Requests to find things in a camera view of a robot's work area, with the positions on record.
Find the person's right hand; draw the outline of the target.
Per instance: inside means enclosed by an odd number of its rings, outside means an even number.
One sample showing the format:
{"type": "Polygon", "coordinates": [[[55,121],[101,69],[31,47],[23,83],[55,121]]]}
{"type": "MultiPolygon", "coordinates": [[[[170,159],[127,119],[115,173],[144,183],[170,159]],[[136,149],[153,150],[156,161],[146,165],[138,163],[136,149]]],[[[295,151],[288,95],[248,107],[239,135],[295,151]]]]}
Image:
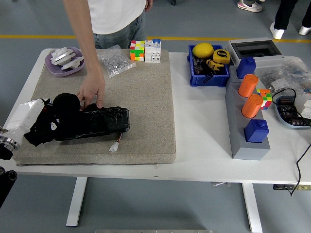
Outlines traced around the person's right hand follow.
{"type": "Polygon", "coordinates": [[[96,97],[96,105],[99,109],[103,107],[105,93],[105,79],[101,69],[87,71],[87,76],[80,86],[77,97],[83,107],[88,107],[93,98],[96,97]]]}

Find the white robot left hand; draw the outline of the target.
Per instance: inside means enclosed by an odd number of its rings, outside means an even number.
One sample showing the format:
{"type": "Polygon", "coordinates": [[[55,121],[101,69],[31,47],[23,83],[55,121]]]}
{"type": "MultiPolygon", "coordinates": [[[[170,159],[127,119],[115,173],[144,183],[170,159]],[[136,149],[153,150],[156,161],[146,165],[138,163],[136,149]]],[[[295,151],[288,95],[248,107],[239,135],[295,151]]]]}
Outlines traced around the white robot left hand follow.
{"type": "Polygon", "coordinates": [[[37,99],[20,104],[12,115],[0,143],[18,148],[25,138],[38,146],[53,141],[59,120],[54,114],[51,99],[37,99]]]}

